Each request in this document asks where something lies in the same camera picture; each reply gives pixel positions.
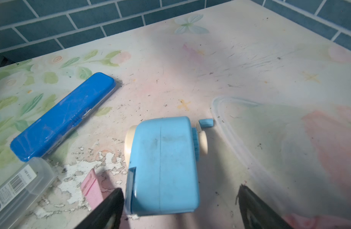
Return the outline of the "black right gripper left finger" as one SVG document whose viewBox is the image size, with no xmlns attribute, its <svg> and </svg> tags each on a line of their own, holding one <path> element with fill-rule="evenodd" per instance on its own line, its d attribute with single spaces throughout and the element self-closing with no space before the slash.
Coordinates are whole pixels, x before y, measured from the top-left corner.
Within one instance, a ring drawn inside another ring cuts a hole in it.
<svg viewBox="0 0 351 229">
<path fill-rule="evenodd" d="M 119 229 L 125 204 L 121 188 L 116 188 L 75 229 Z"/>
</svg>

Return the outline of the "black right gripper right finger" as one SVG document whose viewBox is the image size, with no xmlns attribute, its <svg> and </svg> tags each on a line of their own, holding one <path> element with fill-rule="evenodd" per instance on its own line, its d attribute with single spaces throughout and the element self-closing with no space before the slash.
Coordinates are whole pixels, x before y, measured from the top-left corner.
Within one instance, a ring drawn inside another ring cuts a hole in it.
<svg viewBox="0 0 351 229">
<path fill-rule="evenodd" d="M 236 198 L 245 229 L 292 229 L 292 227 L 246 185 Z"/>
</svg>

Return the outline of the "pink school backpack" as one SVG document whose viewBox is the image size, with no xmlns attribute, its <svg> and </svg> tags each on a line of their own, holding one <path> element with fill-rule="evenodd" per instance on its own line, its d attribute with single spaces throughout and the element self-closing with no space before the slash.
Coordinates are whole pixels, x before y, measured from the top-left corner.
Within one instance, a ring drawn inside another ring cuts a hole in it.
<svg viewBox="0 0 351 229">
<path fill-rule="evenodd" d="M 91 169 L 80 186 L 82 195 L 91 210 L 95 210 L 108 196 L 102 183 L 103 177 L 97 175 L 95 170 Z"/>
</svg>

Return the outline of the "blue pencil sharpener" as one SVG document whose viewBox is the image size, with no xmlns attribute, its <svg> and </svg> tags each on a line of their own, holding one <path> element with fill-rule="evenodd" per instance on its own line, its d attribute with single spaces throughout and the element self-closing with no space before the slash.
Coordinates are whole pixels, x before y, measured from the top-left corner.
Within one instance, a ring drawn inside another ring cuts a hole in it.
<svg viewBox="0 0 351 229">
<path fill-rule="evenodd" d="M 124 146 L 127 214 L 179 214 L 199 207 L 196 164 L 208 153 L 205 129 L 213 125 L 213 119 L 193 125 L 180 116 L 146 120 L 128 130 Z"/>
</svg>

